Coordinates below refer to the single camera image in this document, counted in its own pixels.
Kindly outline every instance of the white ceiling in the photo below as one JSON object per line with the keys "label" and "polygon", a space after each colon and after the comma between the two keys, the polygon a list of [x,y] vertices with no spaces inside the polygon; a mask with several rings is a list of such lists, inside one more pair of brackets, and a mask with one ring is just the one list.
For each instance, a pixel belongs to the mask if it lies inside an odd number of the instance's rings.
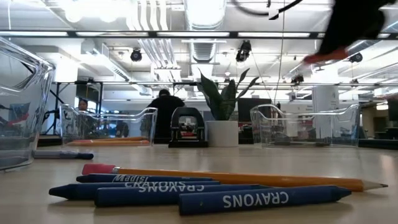
{"label": "white ceiling", "polygon": [[[273,6],[281,6],[283,2],[283,0],[272,1]],[[228,4],[222,30],[323,31],[325,30],[331,12],[331,3],[332,0],[304,0],[299,6],[289,10],[276,21],[270,21],[268,18],[248,16],[238,11],[231,4]],[[58,7],[57,1],[46,1],[46,4],[50,7],[46,7],[40,0],[13,0],[10,4],[11,18],[9,20],[7,11],[8,0],[0,1],[0,29],[8,29],[10,21],[11,29],[127,30],[126,18],[122,14],[116,21],[111,23],[105,23],[95,17],[84,17],[77,23],[70,23],[65,19],[65,13],[63,9]],[[172,6],[168,8],[167,11],[169,28],[172,30],[185,30],[185,12],[174,10],[174,8],[181,8],[183,6],[183,1],[167,0],[167,4]],[[245,6],[265,8],[265,4],[247,4]],[[398,21],[398,5],[389,6],[385,11],[389,18],[387,24]],[[79,43],[83,40],[13,39],[13,41],[22,45],[57,45],[70,54],[76,54],[77,51],[70,50],[70,48],[80,47]],[[232,77],[238,77],[238,74],[250,68],[250,72],[248,73],[249,77],[261,75],[265,77],[265,80],[276,82],[279,77],[283,77],[285,74],[289,73],[291,69],[295,68],[305,55],[314,53],[315,46],[319,45],[319,41],[315,43],[314,40],[251,40],[251,56],[245,61],[244,67],[237,67],[235,56],[241,42],[242,40],[227,40],[225,44],[218,44],[215,60],[219,65],[213,67],[214,76],[222,77],[225,72],[230,72]],[[132,72],[133,75],[136,72],[150,72],[151,61],[146,54],[143,54],[143,59],[140,62],[132,62],[129,59],[132,48],[140,47],[136,39],[96,39],[96,43],[98,45],[105,43],[111,50],[111,57],[117,61],[123,69]],[[340,62],[338,64],[340,67],[340,76],[351,78],[398,62],[397,51],[392,51],[378,59],[370,60],[397,46],[398,41],[382,41],[362,51],[364,56],[363,62],[359,64]],[[188,77],[189,74],[191,74],[188,44],[181,43],[181,40],[173,39],[172,47],[178,65],[181,66],[182,69],[182,78]],[[124,52],[124,57],[120,56],[120,52]],[[278,60],[281,53],[282,65]],[[101,65],[96,65],[94,63],[87,64],[92,67],[92,70],[91,72],[80,70],[81,76],[95,77],[98,75],[101,76],[102,79],[107,79],[107,77],[109,77],[110,80],[114,79],[114,75]],[[387,75],[391,77],[391,75],[395,75],[395,72],[389,72]]]}

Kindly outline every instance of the person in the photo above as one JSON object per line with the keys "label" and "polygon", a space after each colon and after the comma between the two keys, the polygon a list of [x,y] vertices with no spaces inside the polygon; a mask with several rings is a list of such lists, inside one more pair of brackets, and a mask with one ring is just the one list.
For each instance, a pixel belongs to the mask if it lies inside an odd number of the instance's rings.
{"label": "person", "polygon": [[79,99],[79,106],[78,109],[80,111],[87,111],[87,107],[88,107],[88,101],[85,99],[80,98]]}
{"label": "person", "polygon": [[168,90],[160,90],[159,97],[154,99],[148,107],[157,108],[155,138],[171,138],[171,120],[173,112],[185,103],[176,96],[171,96]]}
{"label": "person", "polygon": [[306,64],[349,57],[346,48],[362,37],[376,39],[386,17],[379,9],[397,0],[335,0],[333,13],[317,53],[304,58]]}

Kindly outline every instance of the desk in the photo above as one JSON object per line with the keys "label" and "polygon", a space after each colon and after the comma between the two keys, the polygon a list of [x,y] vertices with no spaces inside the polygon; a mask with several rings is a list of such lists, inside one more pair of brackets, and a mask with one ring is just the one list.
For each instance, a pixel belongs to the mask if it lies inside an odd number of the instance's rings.
{"label": "desk", "polygon": [[355,193],[339,203],[180,217],[177,206],[95,208],[93,202],[67,202],[63,198],[49,196],[49,188],[74,182],[86,161],[37,159],[25,169],[0,174],[1,223],[375,224],[396,223],[398,220],[397,151],[327,148],[265,150],[253,146],[236,149],[168,149],[156,146],[80,150],[94,152],[96,156],[93,162],[124,167],[341,175],[365,177],[389,184],[390,187]]}

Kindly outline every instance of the clear plastic bin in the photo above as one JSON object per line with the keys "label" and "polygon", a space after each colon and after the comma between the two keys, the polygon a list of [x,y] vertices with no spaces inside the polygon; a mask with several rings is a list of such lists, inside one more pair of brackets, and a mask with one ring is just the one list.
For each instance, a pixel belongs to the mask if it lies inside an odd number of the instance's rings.
{"label": "clear plastic bin", "polygon": [[0,170],[33,161],[54,66],[0,37]]}
{"label": "clear plastic bin", "polygon": [[156,108],[138,114],[93,114],[70,105],[60,106],[64,146],[151,146],[154,143]]}
{"label": "clear plastic bin", "polygon": [[274,105],[250,110],[253,138],[262,147],[357,147],[359,105],[317,113],[283,113]]}

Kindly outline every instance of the ceiling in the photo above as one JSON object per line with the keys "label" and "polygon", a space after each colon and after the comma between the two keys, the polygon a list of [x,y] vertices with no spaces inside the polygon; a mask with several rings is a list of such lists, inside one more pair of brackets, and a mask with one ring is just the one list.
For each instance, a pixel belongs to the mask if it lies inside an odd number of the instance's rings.
{"label": "ceiling", "polygon": [[[265,8],[266,1],[241,1],[248,2],[245,7]],[[0,1],[0,29],[27,29],[27,30],[128,30],[126,25],[126,14],[133,13],[129,9],[120,8],[121,12],[114,22],[106,23],[98,17],[83,17],[76,23],[68,22],[65,18],[65,11],[60,7],[60,1],[49,0],[13,0]],[[182,0],[167,0],[167,25],[170,30],[186,30],[185,11]],[[270,21],[266,17],[252,17],[237,10],[231,3],[227,3],[224,22],[221,30],[227,31],[269,31],[269,32],[323,32],[326,28],[330,13],[331,4],[329,0],[304,0],[297,7],[281,15],[278,20]],[[283,0],[272,1],[272,7],[283,6]],[[203,6],[203,15],[206,16],[206,6]],[[388,15],[388,24],[398,21],[398,5],[385,7],[383,10]],[[149,22],[150,8],[147,8],[147,20]],[[348,21],[355,26],[356,21]],[[102,64],[93,63],[81,54],[81,43],[84,41],[70,39],[12,39],[20,45],[56,45],[62,50],[73,55],[86,69],[79,69],[80,77],[94,77],[97,80],[115,80],[115,74]],[[250,68],[247,82],[253,77],[261,76],[263,82],[276,83],[286,78],[287,75],[303,59],[304,56],[314,53],[320,41],[315,40],[256,40],[252,39],[252,52],[244,64],[237,64],[235,56],[242,40],[228,39],[225,43],[217,44],[215,61],[212,62],[212,76],[222,80],[225,73],[231,77],[238,78],[247,68]],[[105,44],[109,48],[109,56],[127,71],[136,81],[150,80],[151,60],[141,50],[142,60],[132,62],[129,58],[133,48],[139,48],[137,39],[96,39],[97,46]],[[398,42],[384,40],[373,45],[361,53],[363,61],[360,63],[338,62],[334,67],[339,71],[340,79],[336,82],[349,82],[353,77],[364,73],[371,73],[382,67],[398,62]],[[182,43],[181,39],[172,39],[172,48],[181,68],[181,78],[187,79],[192,75],[192,60],[190,57],[189,44]],[[395,77],[395,70],[389,70],[379,74],[378,80]],[[311,72],[305,75],[311,79]]]}

